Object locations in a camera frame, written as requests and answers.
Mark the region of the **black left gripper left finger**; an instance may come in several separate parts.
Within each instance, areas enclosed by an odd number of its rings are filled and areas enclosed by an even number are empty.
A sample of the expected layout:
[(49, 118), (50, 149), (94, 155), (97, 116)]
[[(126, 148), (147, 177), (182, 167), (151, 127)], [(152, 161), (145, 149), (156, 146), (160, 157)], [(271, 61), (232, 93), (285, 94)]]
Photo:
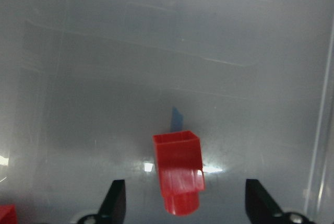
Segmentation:
[(98, 223), (124, 223), (126, 214), (125, 180), (114, 180), (98, 211)]

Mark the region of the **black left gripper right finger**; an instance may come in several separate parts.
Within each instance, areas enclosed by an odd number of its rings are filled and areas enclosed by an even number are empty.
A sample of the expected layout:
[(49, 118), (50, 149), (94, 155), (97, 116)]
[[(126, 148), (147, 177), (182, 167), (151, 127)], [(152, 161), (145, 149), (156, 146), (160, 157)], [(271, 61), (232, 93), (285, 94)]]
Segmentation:
[(281, 223), (284, 215), (257, 179), (246, 179), (245, 210), (251, 223)]

